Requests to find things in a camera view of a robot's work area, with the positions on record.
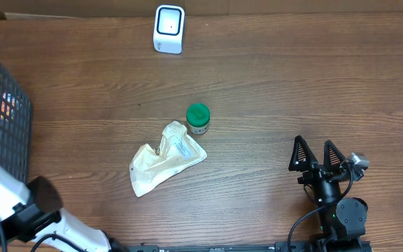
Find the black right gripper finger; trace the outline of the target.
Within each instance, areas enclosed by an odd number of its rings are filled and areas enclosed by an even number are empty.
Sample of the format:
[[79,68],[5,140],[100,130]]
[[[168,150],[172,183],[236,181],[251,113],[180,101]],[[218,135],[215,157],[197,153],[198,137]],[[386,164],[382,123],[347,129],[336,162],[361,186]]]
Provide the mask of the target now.
[[317,164],[318,161],[308,147],[307,142],[301,135],[296,136],[288,170],[291,172],[306,172],[313,169]]
[[341,163],[345,159],[345,156],[338,150],[332,141],[328,140],[325,142],[323,165],[329,172],[335,172],[340,169]]

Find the green lid jar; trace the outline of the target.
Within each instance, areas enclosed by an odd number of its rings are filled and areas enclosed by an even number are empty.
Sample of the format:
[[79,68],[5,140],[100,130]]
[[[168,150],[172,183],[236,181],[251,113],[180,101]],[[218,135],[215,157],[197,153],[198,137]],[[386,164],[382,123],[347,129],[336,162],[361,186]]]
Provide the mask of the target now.
[[211,113],[202,103],[191,104],[186,112],[186,121],[193,134],[204,134],[209,129]]

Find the beige paper pouch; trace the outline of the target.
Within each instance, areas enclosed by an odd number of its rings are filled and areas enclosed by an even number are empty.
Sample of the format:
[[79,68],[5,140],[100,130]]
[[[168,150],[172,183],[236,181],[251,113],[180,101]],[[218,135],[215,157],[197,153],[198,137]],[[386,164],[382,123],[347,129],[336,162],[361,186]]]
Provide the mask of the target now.
[[206,151],[178,121],[169,123],[162,132],[157,149],[142,145],[129,165],[132,188],[137,197],[149,193],[165,180],[207,158]]

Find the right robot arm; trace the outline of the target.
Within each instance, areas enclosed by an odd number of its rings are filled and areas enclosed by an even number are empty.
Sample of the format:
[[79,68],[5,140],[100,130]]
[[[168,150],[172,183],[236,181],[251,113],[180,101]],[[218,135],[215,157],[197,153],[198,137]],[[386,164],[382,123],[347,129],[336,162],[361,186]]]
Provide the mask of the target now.
[[288,170],[300,172],[297,179],[303,189],[310,188],[309,199],[316,208],[291,227],[287,238],[287,251],[296,246],[292,236],[296,227],[307,218],[317,215],[320,233],[313,234],[302,248],[305,251],[371,251],[368,241],[363,242],[367,220],[367,203],[358,197],[348,197],[353,184],[359,181],[369,167],[363,154],[351,153],[345,157],[329,140],[324,144],[323,163],[319,163],[307,142],[295,137]]

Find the white barcode scanner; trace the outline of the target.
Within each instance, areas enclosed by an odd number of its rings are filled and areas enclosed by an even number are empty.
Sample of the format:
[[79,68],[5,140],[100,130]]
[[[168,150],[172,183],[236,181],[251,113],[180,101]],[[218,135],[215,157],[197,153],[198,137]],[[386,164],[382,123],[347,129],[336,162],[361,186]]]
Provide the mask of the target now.
[[161,5],[155,13],[154,49],[160,53],[181,54],[185,11],[180,6]]

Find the grey plastic mesh basket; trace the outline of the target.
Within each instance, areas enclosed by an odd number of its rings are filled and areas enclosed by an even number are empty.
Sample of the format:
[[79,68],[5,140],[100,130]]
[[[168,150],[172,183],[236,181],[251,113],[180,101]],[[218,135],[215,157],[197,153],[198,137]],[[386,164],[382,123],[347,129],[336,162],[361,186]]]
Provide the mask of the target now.
[[29,180],[33,105],[0,62],[0,165],[17,180]]

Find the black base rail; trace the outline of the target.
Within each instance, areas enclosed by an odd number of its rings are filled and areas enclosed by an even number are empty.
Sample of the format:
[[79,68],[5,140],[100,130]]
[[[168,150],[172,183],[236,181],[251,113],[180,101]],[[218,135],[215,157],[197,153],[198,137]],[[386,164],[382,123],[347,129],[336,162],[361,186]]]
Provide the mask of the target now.
[[286,241],[278,241],[275,244],[251,244],[251,245],[218,245],[218,246],[170,246],[159,247],[157,245],[128,246],[129,252],[309,252],[315,251],[307,241],[292,241],[288,248]]

